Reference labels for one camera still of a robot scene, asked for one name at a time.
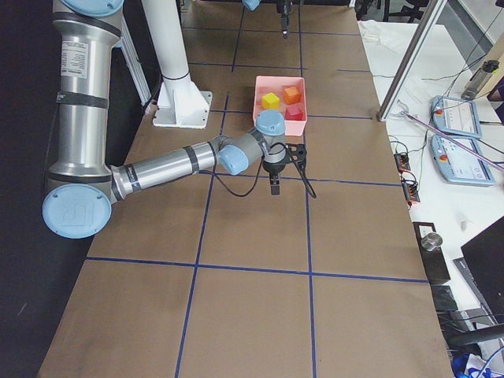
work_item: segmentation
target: cube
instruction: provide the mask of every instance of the cube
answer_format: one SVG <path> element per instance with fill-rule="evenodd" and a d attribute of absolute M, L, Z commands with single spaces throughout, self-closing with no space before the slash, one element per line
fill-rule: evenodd
<path fill-rule="evenodd" d="M 301 91 L 297 87 L 283 89 L 283 102 L 287 105 L 295 104 L 301 101 Z"/>
<path fill-rule="evenodd" d="M 289 105 L 285 109 L 285 120 L 302 120 L 303 113 L 297 105 Z"/>
<path fill-rule="evenodd" d="M 280 98 L 276 94 L 269 92 L 262 96 L 261 104 L 264 109 L 278 109 Z"/>

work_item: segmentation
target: white pillar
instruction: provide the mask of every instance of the white pillar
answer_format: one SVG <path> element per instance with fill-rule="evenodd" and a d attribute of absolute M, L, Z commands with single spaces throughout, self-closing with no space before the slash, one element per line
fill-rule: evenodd
<path fill-rule="evenodd" d="M 204 128 L 212 95 L 200 92 L 191 81 L 176 0 L 142 0 L 142 4 L 163 75 L 154 124 Z"/>

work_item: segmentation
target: pink bin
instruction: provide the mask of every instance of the pink bin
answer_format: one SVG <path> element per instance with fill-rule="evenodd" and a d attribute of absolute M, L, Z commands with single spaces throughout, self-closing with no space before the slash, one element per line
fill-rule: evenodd
<path fill-rule="evenodd" d="M 258 76 L 255 80 L 255 96 L 254 96 L 254 113 L 252 114 L 254 122 L 258 114 L 262 112 L 261 99 L 262 96 L 269 92 L 274 93 L 280 97 L 280 108 L 278 109 L 285 116 L 285 108 L 283 92 L 284 88 L 297 87 L 301 92 L 301 101 L 295 105 L 299 106 L 302 110 L 301 120 L 286 120 L 285 121 L 285 135 L 300 136 L 305 130 L 307 121 L 306 115 L 306 96 L 305 96 L 305 80 L 302 77 L 290 76 Z"/>

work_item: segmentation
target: red cube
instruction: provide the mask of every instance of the red cube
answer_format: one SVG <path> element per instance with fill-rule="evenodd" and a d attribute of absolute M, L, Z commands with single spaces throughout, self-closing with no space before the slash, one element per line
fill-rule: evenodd
<path fill-rule="evenodd" d="M 285 120 L 302 120 L 303 113 L 297 105 L 289 105 L 285 109 Z"/>

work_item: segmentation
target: blue tape line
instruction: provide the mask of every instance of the blue tape line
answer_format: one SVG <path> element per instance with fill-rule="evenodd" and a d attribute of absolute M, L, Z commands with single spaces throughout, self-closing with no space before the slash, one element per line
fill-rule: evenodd
<path fill-rule="evenodd" d="M 315 334 L 315 305 L 313 304 L 313 266 L 312 266 L 312 242 L 311 242 L 311 223 L 309 219 L 309 198 L 308 192 L 305 192 L 306 204 L 306 242 L 308 249 L 308 273 L 309 273 L 309 322 L 312 336 L 312 370 L 313 378 L 317 378 L 317 348 Z"/>
<path fill-rule="evenodd" d="M 195 293 L 196 276 L 198 275 L 199 258 L 200 258 L 201 252 L 202 252 L 203 237 L 205 235 L 206 219 L 208 217 L 208 211 L 210 208 L 210 199 L 212 198 L 212 188 L 213 188 L 213 176 L 210 179 L 208 195 L 206 198 L 205 215 L 203 216 L 202 230 L 201 230 L 201 233 L 199 236 L 199 243 L 198 243 L 198 253 L 196 254 L 196 261 L 195 261 L 195 265 L 194 265 L 195 270 L 192 275 L 191 289 L 189 291 L 189 299 L 187 300 L 186 315 L 183 320 L 182 336 L 180 338 L 180 346 L 179 346 L 179 355 L 176 359 L 175 378 L 178 378 L 178 376 L 180 374 L 180 365 L 182 363 L 183 347 L 184 347 L 185 340 L 186 340 L 186 333 L 187 333 L 187 325 L 189 323 L 189 316 L 191 314 L 192 298 Z"/>
<path fill-rule="evenodd" d="M 294 274 L 294 275 L 297 275 L 297 276 L 309 276 L 308 272 L 303 272 L 303 271 L 300 271 L 300 270 L 268 269 L 268 268 L 249 268 L 249 267 L 246 267 L 246 266 L 200 264 L 199 268 L 220 269 L 220 270 L 235 270 L 235 271 L 240 271 L 240 272 L 262 272 L 262 273 Z"/>
<path fill-rule="evenodd" d="M 194 264 L 189 262 L 174 262 L 174 261 L 155 261 L 155 260 L 139 260 L 135 258 L 100 258 L 87 256 L 86 260 L 89 261 L 110 261 L 110 262 L 128 262 L 135 264 L 147 264 L 147 265 L 171 265 L 171 266 L 187 266 L 189 268 L 194 268 Z"/>
<path fill-rule="evenodd" d="M 336 71 L 341 71 L 341 72 L 366 72 L 366 73 L 371 73 L 368 69 L 336 69 Z"/>
<path fill-rule="evenodd" d="M 357 37 L 361 36 L 360 34 L 355 33 L 331 33 L 328 31 L 302 31 L 302 34 L 314 34 L 314 35 L 342 35 L 347 37 Z"/>
<path fill-rule="evenodd" d="M 301 33 L 301 8 L 298 7 L 298 25 L 299 25 L 299 75 L 303 77 L 303 72 L 302 70 L 304 69 L 302 67 L 302 33 Z"/>
<path fill-rule="evenodd" d="M 224 32 L 239 32 L 239 29 L 231 29 L 231 28 L 204 28 L 204 27 L 196 27 L 196 26 L 183 26 L 182 29 L 191 29 L 191 30 L 220 30 Z"/>
<path fill-rule="evenodd" d="M 174 261 L 158 261 L 158 260 L 141 260 L 135 258 L 105 258 L 105 257 L 86 257 L 86 260 L 91 261 L 110 261 L 120 262 L 126 264 L 146 264 L 146 265 L 168 265 L 168 266 L 183 266 L 194 268 L 196 264 L 190 262 L 174 262 Z M 295 274 L 298 276 L 310 276 L 309 272 L 302 270 L 287 270 L 287 269 L 268 269 L 268 268 L 251 268 L 246 266 L 231 266 L 231 265 L 212 265 L 212 264 L 198 264 L 202 269 L 216 269 L 216 270 L 239 270 L 244 272 L 263 272 L 263 273 L 280 273 L 280 274 Z M 350 278 L 355 280 L 379 280 L 379 281 L 394 281 L 394 282 L 412 282 L 420 284 L 428 284 L 428 280 L 421 280 L 416 278 L 400 278 L 400 277 L 386 277 L 386 276 L 365 276 L 355 274 L 343 273 L 328 273 L 328 272 L 312 272 L 311 276 L 320 277 L 334 277 L 334 278 Z"/>
<path fill-rule="evenodd" d="M 208 175 L 209 173 L 201 172 L 202 175 Z M 217 172 L 218 176 L 230 176 L 230 177 L 246 177 L 255 179 L 255 175 L 247 175 L 240 173 L 238 175 L 231 175 L 229 173 Z M 260 179 L 269 179 L 269 176 L 259 175 Z M 294 181 L 302 181 L 299 177 L 289 177 L 282 176 L 282 180 L 294 180 Z M 337 180 L 337 179 L 314 179 L 313 177 L 308 177 L 309 181 L 314 181 L 318 183 L 348 183 L 353 185 L 374 185 L 379 187 L 401 187 L 400 183 L 374 183 L 371 181 L 352 181 L 352 180 Z"/>
<path fill-rule="evenodd" d="M 210 112 L 215 112 L 215 113 L 252 114 L 252 112 L 246 112 L 244 110 L 210 110 Z"/>
<path fill-rule="evenodd" d="M 249 69 L 299 69 L 299 67 L 287 67 L 282 65 L 233 65 L 228 63 L 210 63 L 210 62 L 195 62 L 188 63 L 189 65 L 218 65 L 222 67 L 244 67 Z"/>
<path fill-rule="evenodd" d="M 428 280 L 420 278 L 400 278 L 400 277 L 385 277 L 385 276 L 363 276 L 358 274 L 340 274 L 340 273 L 323 273 L 313 272 L 315 277 L 333 277 L 333 278 L 350 278 L 354 280 L 374 280 L 374 281 L 392 281 L 392 282 L 408 282 L 416 284 L 428 284 Z"/>
<path fill-rule="evenodd" d="M 239 37 L 242 34 L 243 18 L 245 17 L 245 7 L 242 8 L 242 18 L 239 21 L 238 37 L 236 38 L 235 54 L 233 55 L 233 66 L 231 67 L 231 72 L 235 71 L 236 55 L 238 53 Z"/>
<path fill-rule="evenodd" d="M 321 116 L 316 114 L 308 114 L 308 117 L 314 118 L 342 118 L 346 120 L 372 120 L 372 117 L 360 117 L 360 116 Z"/>

